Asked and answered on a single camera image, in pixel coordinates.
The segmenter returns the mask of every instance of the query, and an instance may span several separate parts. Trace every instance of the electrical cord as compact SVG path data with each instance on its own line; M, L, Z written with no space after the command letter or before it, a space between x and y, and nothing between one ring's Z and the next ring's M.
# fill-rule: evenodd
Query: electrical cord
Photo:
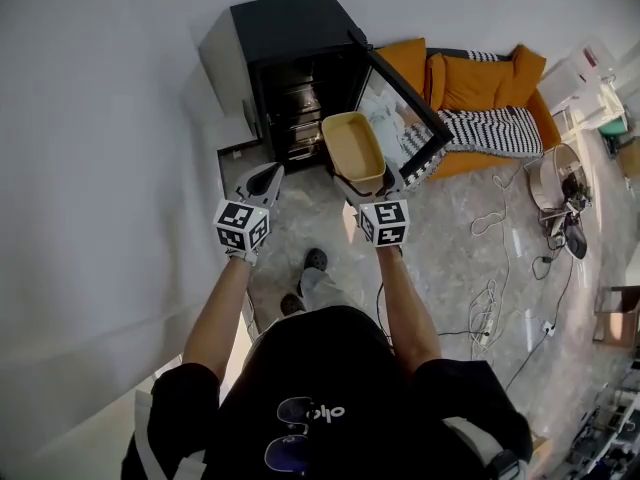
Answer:
M496 343L496 341L502 336L502 333L504 332L504 329L502 330L499 330L499 329L500 329L500 322L502 318L504 293L507 290L507 285L509 283L509 276L511 274L511 259L509 258L509 251L507 250L506 232L504 229L504 223L507 220L507 215L509 211L509 206L507 204L506 191L511 187L513 180L520 173L520 171L522 169L526 171L527 170L526 167L528 165L531 165L534 161L535 160L527 164L520 163L520 166L518 167L516 172L511 176L511 179L507 184L504 184L502 179L499 176L493 175L493 177L491 178L493 181L493 184L496 187L498 187L502 193L502 201L504 203L504 215L499 212L491 212L482 217L478 217L471 222L470 231L472 236L482 236L493 226L500 225L500 228L502 230L502 247L504 248L504 254L505 254L505 257L507 258L507 273L505 275L504 285L500 292L500 298L496 300L496 291L497 291L498 283L495 279L492 278L492 279L489 279L489 282L487 283L487 287L484 290L482 290L476 296L476 298L473 299L473 301L471 301L471 304L469 304L469 322L468 322L467 330L469 331L469 340L471 341L471 360L472 361L477 359L478 356L482 356L486 352L488 352L489 348ZM498 216L498 220L496 222L492 222L491 224L489 224L479 233L476 233L474 230L476 223L481 222L493 215ZM482 297L485 294L487 294L488 296L488 302L484 307L482 307L479 301L480 299L482 299ZM481 309L479 313L476 313L474 315L473 313L476 307L480 307ZM492 317L494 311L496 311L496 308L497 308L496 325L492 329L492 331L489 333L490 334L489 338L491 338L492 335L494 336L494 338L490 339L487 344L482 344L482 338L479 338L478 335L482 335L483 333L478 331L482 331L482 329L486 328L488 321ZM476 326L476 321L478 320L478 318L480 318L480 324Z
M538 347L540 347L540 345L542 345L542 342L547 339L547 336L549 335L548 331L545 331L544 336L542 337L542 339L538 342L538 344L533 348L533 350L531 352L529 352L529 355L527 356L527 358L524 360L524 363L522 363L520 365L520 368L518 368L518 371L516 372L516 374L511 377L511 380L509 381L509 384L507 384L507 387L504 388L505 393L507 391L509 391L509 388L511 387L511 384L513 384L513 381L516 380L516 377L520 374L520 372L522 370L524 370L524 367L527 365L527 363L529 362L529 359L531 359L531 356L533 356L533 354L536 353L536 350L538 350Z
M553 324L551 325L551 329L555 329L556 324L558 323L558 313L560 312L560 304L562 303L562 299L564 298L564 295L567 293L567 289L569 288L569 283L571 282L572 275L573 275L573 255L571 256L571 269L569 270L569 276L567 277L567 282L565 283L564 289L562 290L562 293L558 298L558 303L556 304L556 313L555 313L555 316L553 317ZM524 363L522 363L520 368L518 368L518 371L516 372L516 374L513 377L511 377L509 384L507 384L507 387L505 388L505 392L509 390L509 388L511 387L511 384L513 384L513 381L516 379L518 374L524 369L527 362L529 362L529 359L531 359L531 356L535 353L538 347L542 345L542 342L547 338L547 336L549 336L549 331L545 331L542 339L538 342L538 344L534 347L534 349L529 353L527 358L524 360Z
M380 283L380 288L378 288L378 295L376 296L376 315L378 317L378 325L380 329L384 333L387 341L391 343L391 336L387 333L385 328L382 325L382 319L380 318L380 295L382 294L382 289L384 288L384 283ZM441 332L438 333L438 336L456 336L461 334L484 334L485 336L489 336L488 332L474 332L474 331L456 331L456 332Z
M483 334L484 336L490 336L489 332L475 332L475 331L458 331L458 332L439 332L438 336L458 336L460 334Z
M624 385L625 381L626 381L626 380L627 380L627 379L628 379L628 378L629 378L629 377L630 377L634 372L637 372L637 371L638 371L638 370L629 370L629 371L625 374L625 376L624 376L624 377L622 377L622 380L621 380L620 382L618 382L619 389L625 389L625 388L623 387L623 385Z
M553 264L554 261L556 261L556 259L558 259L558 256L560 256L561 249L562 247L559 247L558 249L552 249L553 251L552 256L537 256L531 262L531 270L533 272L533 277L536 278L536 281L542 281L549 275L549 272L551 272L551 265ZM547 271L542 275L538 275L538 272L536 271L536 262L538 262L539 260L542 260L542 263L546 263L549 265L549 268L547 268Z
M258 330L258 324L256 322L256 308L254 307L253 303L251 302L251 299L249 298L249 306L251 306L251 320L249 320L249 323L247 324L247 334L249 336L251 336L251 332L249 331L249 329L251 329L252 325L256 326L256 332L258 334L260 334L259 330Z
M376 296L376 314L378 316L378 325L380 326L380 330L384 333L387 341L391 343L391 336L387 333L382 325L382 319L380 318L380 295L382 294L382 288L384 288L384 283L380 281L380 288L378 288L378 295Z
M569 283L571 282L572 275L573 275L573 255L571 255L571 268L569 269L569 277L567 277L567 282L564 285L564 290L562 290L562 293L560 294L560 298L558 299L558 303L556 304L556 314L553 317L553 325L551 326L552 329L555 329L556 323L558 323L558 313L560 312L560 303L562 302L562 298L564 297L564 294L567 293L567 288L569 288Z

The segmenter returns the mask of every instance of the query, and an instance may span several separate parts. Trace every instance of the fiducial marker cube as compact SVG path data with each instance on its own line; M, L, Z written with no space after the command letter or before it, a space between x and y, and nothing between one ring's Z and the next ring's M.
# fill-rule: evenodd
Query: fiducial marker cube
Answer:
M367 240L375 247L401 245L409 234L409 207L407 201L384 201L361 204L358 223Z
M223 199L213 224L223 247L249 252L269 233L269 210Z

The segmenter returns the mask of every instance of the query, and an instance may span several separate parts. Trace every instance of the yellow tray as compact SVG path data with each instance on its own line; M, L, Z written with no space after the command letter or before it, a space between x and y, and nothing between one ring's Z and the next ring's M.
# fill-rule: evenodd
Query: yellow tray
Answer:
M384 174L385 163L371 125L360 112L345 112L322 121L322 134L337 174L365 181Z

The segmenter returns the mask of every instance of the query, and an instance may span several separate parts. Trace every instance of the black shoe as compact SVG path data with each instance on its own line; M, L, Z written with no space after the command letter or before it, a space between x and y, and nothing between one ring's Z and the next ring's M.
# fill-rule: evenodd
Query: black shoe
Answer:
M287 293L280 301L280 311L284 316L293 315L296 311L306 311L302 301L293 293Z
M322 249L313 248L307 251L307 255L304 257L304 270L308 268L317 268L324 272L327 270L327 255ZM297 292L300 297L302 297L302 287L300 286L300 281L298 281Z

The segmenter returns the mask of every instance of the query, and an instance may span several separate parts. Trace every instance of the power cable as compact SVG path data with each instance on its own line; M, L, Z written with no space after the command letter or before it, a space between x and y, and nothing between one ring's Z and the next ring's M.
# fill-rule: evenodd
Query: power cable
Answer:
M553 318L553 324L551 326L551 329L555 329L556 328L556 324L558 323L558 313L560 312L560 304L562 303L562 299L564 298L565 293L567 293L567 289L569 288L569 283L571 282L571 276L572 275L573 275L573 255L571 255L571 268L569 270L569 276L567 277L567 282L565 283L564 289L562 290L562 293L560 294L560 297L558 298L558 303L556 304L556 313L555 313L555 316ZM513 377L511 377L511 380L509 381L509 384L507 384L507 387L505 388L505 391L509 390L509 388L511 387L511 384L513 384L513 381L516 379L518 374L524 369L526 364L529 362L529 359L531 359L531 356L535 353L535 351L538 349L538 347L540 345L542 345L542 342L547 338L548 335L549 335L549 331L545 331L544 336L542 337L542 339L538 342L538 344L534 347L534 349L529 353L527 358L524 360L524 363L522 363L520 368L518 368L518 371L516 372L516 374Z
M516 372L516 374L511 377L511 380L509 381L509 384L507 384L507 387L504 388L505 393L507 391L509 391L509 388L511 387L511 384L513 384L513 381L516 380L516 377L520 374L520 372L524 369L524 367L527 365L527 363L529 362L529 359L531 359L531 356L533 354L536 353L536 350L538 350L538 347L540 345L542 345L542 342L547 338L547 336L549 335L548 331L545 331L544 336L542 337L542 339L538 342L538 344L533 348L533 350L531 352L529 352L529 355L527 356L527 358L524 360L524 363L522 363L522 365L520 365L520 368L518 368L518 371Z
M544 227L544 224L542 223L542 212L543 211L546 211L546 212L562 212L563 210L561 208L548 208L548 209L545 209L545 210L538 210L538 224L540 224L540 226ZM543 279L545 279L549 275L549 273L551 272L551 266L553 265L553 262L558 258L558 256L560 255L560 252L562 251L562 248L565 246L565 243L562 243L562 244L559 244L559 245L556 244L555 246L552 246L549 243L549 238L551 238L551 237L547 236L547 247L551 251L551 256L537 256L531 262L531 270L533 272L533 277L536 278L536 281L542 281ZM542 263L545 263L545 264L549 265L549 268L547 268L547 271L542 275L538 275L538 271L536 271L536 264L540 260L542 260Z
M248 300L249 300L249 306L251 307L251 320L249 320L249 323L247 324L246 327L247 327L247 334L249 336L251 336L251 332L249 331L249 329L251 329L252 325L255 325L256 332L258 334L260 334L260 331L258 330L258 324L256 322L256 308L254 307L253 303L251 302L251 299L248 298Z
M376 314L378 316L378 325L380 326L380 330L384 333L385 338L391 344L391 336L387 333L382 325L382 319L380 318L380 295L382 294L382 288L384 288L384 283L380 281L380 288L378 288L378 295L376 296Z
M507 196L506 196L506 191L511 187L511 184L513 183L513 180L516 178L516 176L520 173L520 171L522 169L524 169L526 171L526 167L530 164L532 164L534 161L531 161L527 164L524 163L520 163L520 166L518 167L518 169L516 170L516 172L511 176L511 179L509 180L509 182L507 184L504 184L504 182L502 181L502 179L497 176L497 175L493 175L491 180L493 181L493 184L498 187L502 193L502 202L504 203L504 215L499 213L499 212L491 212L488 213L482 217L477 217L476 219L474 219L471 222L471 235L472 236L482 236L484 235L490 228L492 228L493 226L497 226L500 225L500 229L502 230L502 247L504 248L504 254L505 257L507 258L507 273L505 275L505 279L504 279L504 285L502 287L502 290L500 291L500 298L498 300L496 300L496 291L497 291L497 286L498 283L495 279L491 278L489 279L489 282L487 283L487 287L482 290L475 299L473 299L473 301L471 301L471 304L469 304L469 322L468 322L468 331L469 331L469 339L471 341L471 360L475 360L477 358L477 353L476 350L478 347L480 347L481 352L480 354L484 354L486 353L489 348L491 346L493 346L496 341L498 341L498 339L500 338L500 336L502 336L502 333L504 331L504 329L500 330L500 321L502 318L502 307L503 307L503 303L504 303L504 294L507 290L507 285L509 284L509 276L511 274L511 259L509 258L509 251L507 250L507 243L506 243L506 232L504 229L504 223L507 220L507 215L508 215L508 211L509 211L509 205L507 204ZM474 226L476 225L477 222L483 221L485 219L487 219L488 217L494 216L496 215L498 217L498 220L496 222L492 222L491 224L489 224L487 227L485 227L482 231L480 231L479 233L476 233L474 230ZM484 294L487 294L488 296L488 304L486 306L484 306L484 308L481 308L481 311L479 313L476 313L475 315L473 314L473 310L475 307L481 307L479 304L479 300L482 298L482 296ZM478 338L478 335L482 335L483 334L483 329L486 328L487 323L489 321L489 319L492 317L494 311L497 308L497 316L496 316L496 321L495 321L495 327L492 328L492 330L489 332L489 337L494 336L493 339L490 339L489 342L484 345L481 342L481 338ZM480 318L480 325L475 327L475 323L476 320Z
M484 334L485 336L489 336L488 332L475 332L475 331L439 332L438 336L458 336L460 334Z

